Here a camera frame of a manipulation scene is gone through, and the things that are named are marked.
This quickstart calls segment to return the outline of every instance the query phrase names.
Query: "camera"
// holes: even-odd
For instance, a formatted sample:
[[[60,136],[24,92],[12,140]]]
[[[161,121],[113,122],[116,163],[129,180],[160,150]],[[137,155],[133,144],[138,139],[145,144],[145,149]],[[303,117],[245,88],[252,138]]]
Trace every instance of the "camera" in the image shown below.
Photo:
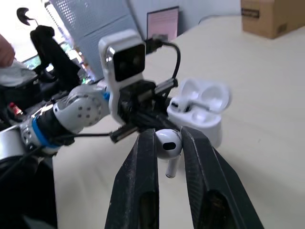
[[[120,90],[140,80],[145,69],[145,44],[138,32],[125,30],[99,41],[100,59],[107,90],[110,92],[109,110],[113,118],[123,124],[118,115]]]

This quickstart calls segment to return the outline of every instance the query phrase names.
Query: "finger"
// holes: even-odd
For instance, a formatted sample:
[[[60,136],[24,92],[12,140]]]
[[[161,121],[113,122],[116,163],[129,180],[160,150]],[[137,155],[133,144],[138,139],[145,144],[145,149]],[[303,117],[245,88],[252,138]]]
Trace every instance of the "finger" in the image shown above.
[[[15,53],[9,50],[6,53],[2,53],[0,58],[0,67],[10,67],[14,61]]]
[[[7,67],[11,67],[11,65],[13,64],[14,56],[15,56],[14,54],[11,54],[11,56],[8,57],[8,61],[7,61],[7,64],[6,64]]]

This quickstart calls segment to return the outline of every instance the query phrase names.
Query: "blue ring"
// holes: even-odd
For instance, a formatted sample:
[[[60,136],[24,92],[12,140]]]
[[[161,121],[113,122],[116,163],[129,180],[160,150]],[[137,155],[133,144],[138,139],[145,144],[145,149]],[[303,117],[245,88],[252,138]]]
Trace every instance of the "blue ring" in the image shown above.
[[[38,128],[37,126],[37,117],[35,117],[33,120],[32,120],[32,127],[33,127],[33,130],[38,138],[38,140],[40,141],[40,143],[45,146],[45,147],[49,147],[49,148],[52,148],[52,149],[55,149],[55,148],[58,148],[60,146],[57,146],[57,145],[53,145],[51,144],[47,138],[45,138],[45,136],[42,134],[42,132],[40,131],[40,129]]]

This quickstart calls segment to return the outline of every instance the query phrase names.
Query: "person's hand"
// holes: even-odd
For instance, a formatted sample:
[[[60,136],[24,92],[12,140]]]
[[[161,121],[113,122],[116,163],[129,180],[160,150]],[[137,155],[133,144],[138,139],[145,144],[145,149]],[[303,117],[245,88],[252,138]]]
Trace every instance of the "person's hand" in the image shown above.
[[[10,43],[0,34],[0,68],[10,67],[15,58],[15,51]]]

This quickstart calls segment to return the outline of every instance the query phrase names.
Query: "open case lid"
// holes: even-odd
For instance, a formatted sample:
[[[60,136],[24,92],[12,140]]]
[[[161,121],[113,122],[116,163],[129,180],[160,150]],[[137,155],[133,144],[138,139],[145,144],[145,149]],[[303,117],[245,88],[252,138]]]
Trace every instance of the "open case lid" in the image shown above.
[[[179,96],[189,99],[194,105],[207,107],[208,111],[219,114],[229,107],[232,94],[223,83],[201,79],[187,79],[179,86]]]

